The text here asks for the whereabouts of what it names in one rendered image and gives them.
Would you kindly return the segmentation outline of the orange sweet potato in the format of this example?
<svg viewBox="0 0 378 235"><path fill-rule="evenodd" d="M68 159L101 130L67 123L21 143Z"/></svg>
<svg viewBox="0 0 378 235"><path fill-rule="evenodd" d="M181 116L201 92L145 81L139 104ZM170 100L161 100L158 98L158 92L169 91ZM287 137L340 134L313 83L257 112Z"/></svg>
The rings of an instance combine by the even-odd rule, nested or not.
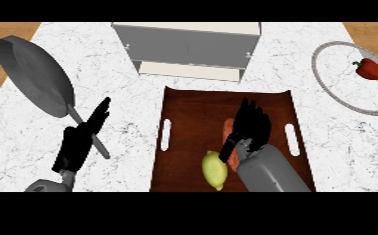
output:
<svg viewBox="0 0 378 235"><path fill-rule="evenodd" d="M241 136L234 132L234 119L228 118L223 124L222 159L228 160L232 171L237 171L240 166L240 156L237 152L237 144L240 141Z"/></svg>

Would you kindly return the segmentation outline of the white and grey tiered shelf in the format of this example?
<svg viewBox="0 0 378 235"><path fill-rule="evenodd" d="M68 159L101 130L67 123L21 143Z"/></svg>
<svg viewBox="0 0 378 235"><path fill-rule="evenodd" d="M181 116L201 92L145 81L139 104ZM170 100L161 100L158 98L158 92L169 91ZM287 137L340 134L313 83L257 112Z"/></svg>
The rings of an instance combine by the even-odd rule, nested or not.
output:
<svg viewBox="0 0 378 235"><path fill-rule="evenodd" d="M260 22L113 22L141 74L240 82Z"/></svg>

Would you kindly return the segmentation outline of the yellow lemon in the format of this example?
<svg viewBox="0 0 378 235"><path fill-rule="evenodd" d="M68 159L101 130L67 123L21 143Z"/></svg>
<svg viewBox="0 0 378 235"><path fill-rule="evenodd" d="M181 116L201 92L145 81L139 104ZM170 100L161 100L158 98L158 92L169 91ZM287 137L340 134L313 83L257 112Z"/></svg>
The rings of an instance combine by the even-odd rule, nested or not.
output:
<svg viewBox="0 0 378 235"><path fill-rule="evenodd" d="M220 191L228 179L228 165L216 151L209 151L203 158L203 174L210 186Z"/></svg>

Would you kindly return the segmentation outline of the dark brown wooden tray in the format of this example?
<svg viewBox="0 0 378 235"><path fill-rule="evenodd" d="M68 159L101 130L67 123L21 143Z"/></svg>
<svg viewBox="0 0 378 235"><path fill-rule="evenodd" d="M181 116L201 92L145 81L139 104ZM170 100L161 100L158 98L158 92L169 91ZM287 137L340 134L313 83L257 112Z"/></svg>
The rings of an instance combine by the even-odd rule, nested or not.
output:
<svg viewBox="0 0 378 235"><path fill-rule="evenodd" d="M210 192L201 162L209 151L223 146L223 126L234 118L241 102L253 100L272 121L269 144L282 152L309 186L315 185L308 154L290 152L285 127L297 126L293 96L282 93L251 93L164 90L161 120L172 123L169 148L158 149L152 171L154 192Z"/></svg>

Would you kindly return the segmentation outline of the grey frying pan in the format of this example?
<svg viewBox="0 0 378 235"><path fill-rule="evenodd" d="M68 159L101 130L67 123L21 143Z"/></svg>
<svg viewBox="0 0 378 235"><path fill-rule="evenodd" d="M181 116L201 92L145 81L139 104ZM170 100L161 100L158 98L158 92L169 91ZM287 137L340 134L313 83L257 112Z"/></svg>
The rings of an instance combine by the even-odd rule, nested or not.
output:
<svg viewBox="0 0 378 235"><path fill-rule="evenodd" d="M8 36L0 39L0 65L34 105L54 117L70 115L82 123L73 83L46 50L24 38Z"/></svg>

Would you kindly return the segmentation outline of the grey rimmed round plate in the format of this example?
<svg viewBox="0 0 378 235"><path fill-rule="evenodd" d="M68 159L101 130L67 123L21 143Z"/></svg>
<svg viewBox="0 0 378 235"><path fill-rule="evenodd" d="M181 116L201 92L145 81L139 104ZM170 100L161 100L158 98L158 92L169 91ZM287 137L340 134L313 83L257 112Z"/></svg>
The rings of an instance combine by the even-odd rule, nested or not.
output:
<svg viewBox="0 0 378 235"><path fill-rule="evenodd" d="M378 116L378 80L358 73L364 58L378 65L378 54L355 43L331 41L312 54L312 72L322 90L352 111Z"/></svg>

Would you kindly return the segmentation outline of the red bell pepper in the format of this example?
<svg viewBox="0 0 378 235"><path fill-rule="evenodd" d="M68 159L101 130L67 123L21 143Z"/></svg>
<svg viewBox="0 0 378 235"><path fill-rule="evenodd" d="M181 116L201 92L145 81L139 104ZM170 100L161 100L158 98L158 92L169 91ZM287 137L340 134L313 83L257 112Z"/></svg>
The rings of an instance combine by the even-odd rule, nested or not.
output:
<svg viewBox="0 0 378 235"><path fill-rule="evenodd" d="M364 58L361 61L355 61L358 66L356 73L362 78L368 80L378 80L378 64L370 58Z"/></svg>

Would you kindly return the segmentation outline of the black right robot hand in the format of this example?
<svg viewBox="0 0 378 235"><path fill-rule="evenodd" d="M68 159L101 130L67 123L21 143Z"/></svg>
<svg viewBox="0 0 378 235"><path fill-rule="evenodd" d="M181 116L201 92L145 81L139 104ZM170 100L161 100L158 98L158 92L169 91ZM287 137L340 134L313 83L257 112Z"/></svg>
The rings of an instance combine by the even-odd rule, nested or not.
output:
<svg viewBox="0 0 378 235"><path fill-rule="evenodd" d="M247 152L259 151L269 142L271 132L269 115L256 106L256 101L244 98L234 120L232 133L228 136L219 155L222 162L228 162L234 148L243 140L251 140Z"/></svg>

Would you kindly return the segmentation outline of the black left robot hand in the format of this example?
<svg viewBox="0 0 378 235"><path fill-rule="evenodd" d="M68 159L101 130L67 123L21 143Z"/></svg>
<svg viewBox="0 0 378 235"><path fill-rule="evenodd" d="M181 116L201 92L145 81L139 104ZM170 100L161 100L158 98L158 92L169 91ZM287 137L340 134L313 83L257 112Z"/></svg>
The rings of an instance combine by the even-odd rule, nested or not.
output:
<svg viewBox="0 0 378 235"><path fill-rule="evenodd" d="M61 150L52 167L57 173L65 170L77 172L82 169L93 144L92 136L99 133L110 116L110 103L111 98L107 97L88 121L82 122L77 127L65 128Z"/></svg>

